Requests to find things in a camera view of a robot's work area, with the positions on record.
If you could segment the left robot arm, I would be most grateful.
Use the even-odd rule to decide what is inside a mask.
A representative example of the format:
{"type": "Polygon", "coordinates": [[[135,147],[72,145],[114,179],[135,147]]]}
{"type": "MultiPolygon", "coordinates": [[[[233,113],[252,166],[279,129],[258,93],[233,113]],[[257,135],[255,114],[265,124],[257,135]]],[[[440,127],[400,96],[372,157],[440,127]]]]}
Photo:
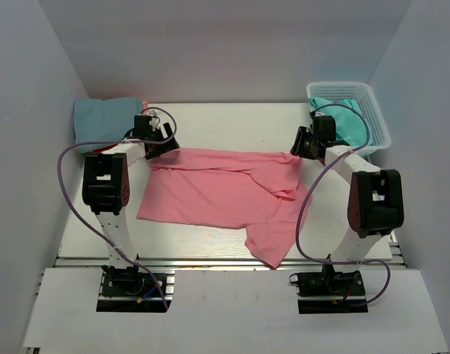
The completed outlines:
{"type": "Polygon", "coordinates": [[[125,208],[131,196],[128,168],[179,148],[170,123],[160,123],[156,111],[134,117],[134,127],[122,143],[86,155],[82,199],[90,207],[108,240],[109,265],[124,269],[138,260],[129,235],[125,208]]]}

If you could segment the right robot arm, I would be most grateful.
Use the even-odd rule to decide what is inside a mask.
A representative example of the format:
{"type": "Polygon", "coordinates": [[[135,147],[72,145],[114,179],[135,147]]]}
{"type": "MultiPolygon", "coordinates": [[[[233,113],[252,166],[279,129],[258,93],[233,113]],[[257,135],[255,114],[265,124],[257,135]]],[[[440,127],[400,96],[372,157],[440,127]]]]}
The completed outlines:
{"type": "Polygon", "coordinates": [[[326,172],[335,171],[350,186],[348,230],[336,250],[321,261],[337,274],[358,271],[360,265],[366,262],[371,248],[404,223],[401,174],[397,170],[382,170],[369,163],[358,154],[362,149],[362,146],[351,147],[336,140],[335,120],[325,115],[313,118],[309,128],[300,126],[291,148],[293,156],[317,160],[324,165],[299,211],[297,235],[300,233],[300,218],[326,172]]]}

